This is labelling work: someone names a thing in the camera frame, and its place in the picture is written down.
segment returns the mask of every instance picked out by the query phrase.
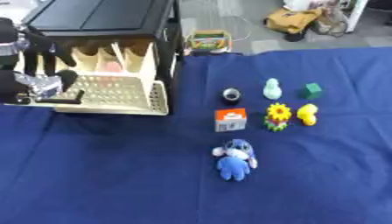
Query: gray floor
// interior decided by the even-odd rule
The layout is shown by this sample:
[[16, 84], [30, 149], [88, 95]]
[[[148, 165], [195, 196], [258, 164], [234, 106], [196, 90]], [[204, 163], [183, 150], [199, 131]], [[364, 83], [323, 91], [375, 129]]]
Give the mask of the gray floor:
[[354, 33], [341, 38], [308, 32], [306, 39], [290, 43], [270, 31], [262, 19], [282, 7], [283, 0], [180, 0], [185, 34], [193, 30], [231, 32], [234, 51], [246, 54], [283, 49], [320, 49], [357, 46], [392, 46], [392, 28], [383, 25], [384, 12], [367, 10]]

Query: small orange box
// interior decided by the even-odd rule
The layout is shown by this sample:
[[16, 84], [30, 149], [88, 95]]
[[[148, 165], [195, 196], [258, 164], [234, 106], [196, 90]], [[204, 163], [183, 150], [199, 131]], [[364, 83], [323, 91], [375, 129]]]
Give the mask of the small orange box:
[[220, 109], [215, 111], [215, 131], [244, 130], [247, 125], [245, 108]]

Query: tape roll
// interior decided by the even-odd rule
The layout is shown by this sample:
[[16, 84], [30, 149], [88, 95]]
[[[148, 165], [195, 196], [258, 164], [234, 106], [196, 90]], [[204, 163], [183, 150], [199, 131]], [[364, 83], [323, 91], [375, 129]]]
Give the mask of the tape roll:
[[235, 105], [241, 99], [241, 92], [237, 88], [231, 87], [222, 91], [221, 98], [227, 105]]

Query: black cabinet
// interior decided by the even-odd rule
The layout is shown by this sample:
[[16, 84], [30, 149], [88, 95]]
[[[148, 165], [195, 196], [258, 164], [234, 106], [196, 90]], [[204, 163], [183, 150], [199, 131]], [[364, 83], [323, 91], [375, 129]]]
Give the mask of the black cabinet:
[[177, 62], [183, 57], [178, 0], [48, 0], [24, 22], [59, 43], [149, 39], [154, 43], [156, 79], [164, 83], [172, 108]]

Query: blue plush toy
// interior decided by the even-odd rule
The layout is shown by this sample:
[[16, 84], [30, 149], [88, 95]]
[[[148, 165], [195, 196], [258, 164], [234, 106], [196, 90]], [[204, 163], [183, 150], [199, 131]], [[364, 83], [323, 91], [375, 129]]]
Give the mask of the blue plush toy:
[[247, 174], [250, 174], [250, 168], [257, 167], [252, 146], [242, 139], [233, 139], [223, 147], [213, 149], [213, 155], [225, 156], [217, 164], [220, 176], [225, 180], [233, 177], [236, 181], [242, 181]]

